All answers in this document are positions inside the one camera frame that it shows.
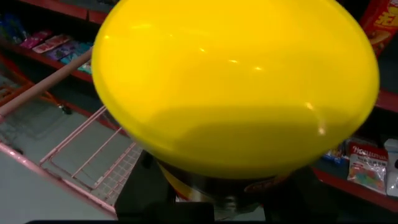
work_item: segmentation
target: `snack package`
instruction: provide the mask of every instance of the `snack package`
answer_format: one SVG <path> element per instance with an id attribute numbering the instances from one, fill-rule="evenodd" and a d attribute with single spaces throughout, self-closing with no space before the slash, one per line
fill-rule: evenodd
<path id="1" fill-rule="evenodd" d="M 66 57 L 61 59 L 61 62 L 65 63 L 65 64 L 68 64 L 73 59 L 79 57 L 80 55 L 85 53 L 87 50 L 89 50 L 91 48 L 91 46 L 92 45 L 90 45 L 90 43 L 80 43 L 78 45 L 78 47 L 76 48 L 76 50 L 73 53 L 71 53 L 70 55 L 67 55 Z M 80 66 L 78 68 L 78 70 L 91 74 L 91 60 L 86 62 L 86 63 L 84 63 L 82 66 Z"/>
<path id="2" fill-rule="evenodd" d="M 44 52 L 48 52 L 49 50 L 52 50 L 59 45 L 64 44 L 65 42 L 69 41 L 70 37 L 66 35 L 56 35 L 51 37 L 50 39 L 46 40 L 43 44 L 40 44 L 39 46 L 34 47 L 32 50 L 36 53 L 42 54 Z"/>
<path id="3" fill-rule="evenodd" d="M 2 29 L 4 29 L 7 39 L 15 44 L 20 44 L 22 42 L 21 38 L 14 30 L 14 28 L 8 24 L 6 21 L 1 22 Z"/>
<path id="4" fill-rule="evenodd" d="M 80 66 L 78 70 L 91 74 L 91 60 Z"/>
<path id="5" fill-rule="evenodd" d="M 344 150 L 344 145 L 339 144 L 337 147 L 330 149 L 325 155 L 322 156 L 322 158 L 340 165 L 344 161 L 343 150 Z"/>
<path id="6" fill-rule="evenodd" d="M 28 32 L 25 30 L 24 26 L 22 25 L 21 21 L 18 17 L 13 14 L 6 13 L 4 15 L 4 20 L 7 24 L 9 24 L 12 28 L 14 28 L 17 35 L 19 35 L 22 40 L 26 40 L 29 36 Z"/>
<path id="7" fill-rule="evenodd" d="M 351 142 L 347 179 L 386 194 L 388 154 L 384 149 Z"/>
<path id="8" fill-rule="evenodd" d="M 384 147 L 388 152 L 387 194 L 398 197 L 398 140 L 388 139 Z"/>
<path id="9" fill-rule="evenodd" d="M 351 142 L 377 147 L 377 143 L 372 141 L 372 140 L 365 139 L 365 138 L 362 138 L 362 137 L 351 136 L 349 139 L 346 139 L 346 140 L 343 141 L 343 147 L 344 147 L 344 149 L 343 149 L 344 153 L 343 154 L 345 156 L 348 156 L 348 157 L 351 154 L 351 148 L 349 147 Z"/>
<path id="10" fill-rule="evenodd" d="M 77 46 L 78 42 L 72 40 L 46 53 L 46 56 L 50 57 L 53 60 L 60 60 L 61 58 L 66 57 L 68 54 L 76 50 Z"/>
<path id="11" fill-rule="evenodd" d="M 55 36 L 49 38 L 45 42 L 50 45 L 59 46 L 61 44 L 68 42 L 70 39 L 71 39 L 70 36 L 67 36 L 65 34 L 60 34 L 60 35 L 55 35 Z"/>
<path id="12" fill-rule="evenodd" d="M 398 0 L 371 0 L 359 22 L 379 56 L 398 29 Z"/>
<path id="13" fill-rule="evenodd" d="M 52 35 L 51 30 L 43 30 L 37 33 L 34 33 L 32 36 L 28 37 L 23 43 L 21 43 L 21 47 L 25 47 L 27 49 L 31 49 L 32 47 L 37 46 L 46 38 Z"/>

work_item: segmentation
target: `yellow plastic lid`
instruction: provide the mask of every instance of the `yellow plastic lid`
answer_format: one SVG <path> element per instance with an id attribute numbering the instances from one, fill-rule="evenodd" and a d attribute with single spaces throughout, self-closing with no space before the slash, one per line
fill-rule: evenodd
<path id="1" fill-rule="evenodd" d="M 369 41 L 335 0 L 122 0 L 92 68 L 103 103 L 155 157 L 233 179 L 319 158 L 379 89 Z"/>

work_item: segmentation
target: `merchandise display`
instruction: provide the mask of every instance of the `merchandise display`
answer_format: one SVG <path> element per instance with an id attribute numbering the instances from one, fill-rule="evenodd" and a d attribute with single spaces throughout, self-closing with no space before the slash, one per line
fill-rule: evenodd
<path id="1" fill-rule="evenodd" d="M 93 46 L 92 42 L 79 42 L 66 34 L 54 34 L 51 30 L 40 30 L 29 35 L 17 16 L 5 13 L 0 18 L 0 36 L 3 39 L 54 61 L 67 64 Z M 91 63 L 85 63 L 78 70 L 91 74 Z"/>
<path id="2" fill-rule="evenodd" d="M 384 143 L 388 152 L 387 194 L 398 197 L 398 140 L 388 139 Z"/>
<path id="3" fill-rule="evenodd" d="M 347 179 L 385 195 L 387 151 L 355 142 L 351 142 L 349 147 L 351 155 Z"/>
<path id="4" fill-rule="evenodd" d="M 360 24 L 379 56 L 398 30 L 398 0 L 371 0 Z"/>

